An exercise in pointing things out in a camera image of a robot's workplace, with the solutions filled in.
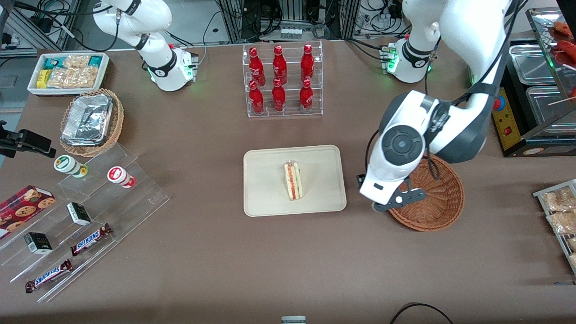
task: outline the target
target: red cookie box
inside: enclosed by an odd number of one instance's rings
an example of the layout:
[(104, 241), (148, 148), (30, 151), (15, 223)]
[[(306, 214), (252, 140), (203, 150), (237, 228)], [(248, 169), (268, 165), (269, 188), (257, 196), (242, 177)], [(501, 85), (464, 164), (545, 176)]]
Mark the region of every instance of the red cookie box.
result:
[(0, 204), (0, 239), (24, 225), (55, 201), (51, 192), (34, 186), (26, 186), (18, 191)]

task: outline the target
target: sandwich slice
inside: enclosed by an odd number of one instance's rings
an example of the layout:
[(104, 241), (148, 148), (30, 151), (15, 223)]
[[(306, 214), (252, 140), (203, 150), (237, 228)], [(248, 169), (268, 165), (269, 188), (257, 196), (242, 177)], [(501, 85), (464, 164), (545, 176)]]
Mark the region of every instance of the sandwich slice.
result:
[(288, 188), (288, 197), (290, 200), (302, 198), (302, 180), (300, 179), (300, 167), (298, 162), (289, 161), (284, 163), (284, 172), (286, 175), (286, 187)]

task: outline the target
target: sausage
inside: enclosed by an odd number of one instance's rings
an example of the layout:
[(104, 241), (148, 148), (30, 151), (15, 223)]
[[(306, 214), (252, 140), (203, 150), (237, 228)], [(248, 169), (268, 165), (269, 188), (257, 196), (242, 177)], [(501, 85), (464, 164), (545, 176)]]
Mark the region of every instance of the sausage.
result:
[(556, 45), (559, 50), (564, 51), (574, 62), (576, 62), (576, 45), (568, 42), (567, 40), (561, 40)]
[(572, 31), (570, 30), (570, 27), (565, 22), (555, 21), (554, 22), (554, 29), (557, 32), (560, 32), (560, 33), (562, 33), (568, 37), (574, 37), (574, 35), (572, 35)]

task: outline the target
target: green and white container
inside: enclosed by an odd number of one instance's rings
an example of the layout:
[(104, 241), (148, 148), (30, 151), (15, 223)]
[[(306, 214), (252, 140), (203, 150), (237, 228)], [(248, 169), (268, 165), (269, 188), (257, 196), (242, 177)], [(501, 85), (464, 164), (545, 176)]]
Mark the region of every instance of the green and white container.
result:
[(69, 155), (61, 155), (54, 161), (54, 168), (75, 178), (88, 174), (88, 167)]

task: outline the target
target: yellow control panel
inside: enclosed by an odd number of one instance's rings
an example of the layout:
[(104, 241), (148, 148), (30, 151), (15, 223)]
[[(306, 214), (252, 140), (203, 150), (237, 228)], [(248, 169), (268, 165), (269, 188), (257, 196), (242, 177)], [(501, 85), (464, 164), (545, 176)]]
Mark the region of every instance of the yellow control panel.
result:
[(504, 88), (500, 89), (500, 94), (494, 101), (492, 117), (494, 118), (498, 137), (500, 138), (500, 143), (502, 143), (504, 150), (507, 150), (514, 146), (514, 144), (520, 142), (520, 131), (516, 125), (512, 109), (508, 104), (508, 97), (506, 96)]

